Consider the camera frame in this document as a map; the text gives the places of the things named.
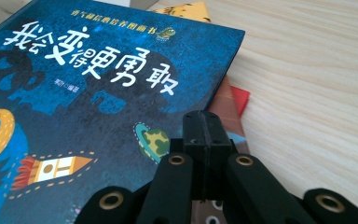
wooden table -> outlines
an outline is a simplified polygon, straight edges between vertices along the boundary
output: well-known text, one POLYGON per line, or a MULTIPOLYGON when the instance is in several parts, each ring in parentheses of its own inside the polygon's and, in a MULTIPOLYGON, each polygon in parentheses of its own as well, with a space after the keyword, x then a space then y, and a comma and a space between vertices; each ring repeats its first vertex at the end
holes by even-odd
MULTIPOLYGON (((24 2, 0 3, 0 21, 24 2)), ((326 188, 358 206, 358 1, 205 3, 213 23, 246 31, 227 75, 252 93, 252 154, 296 196, 326 188)))

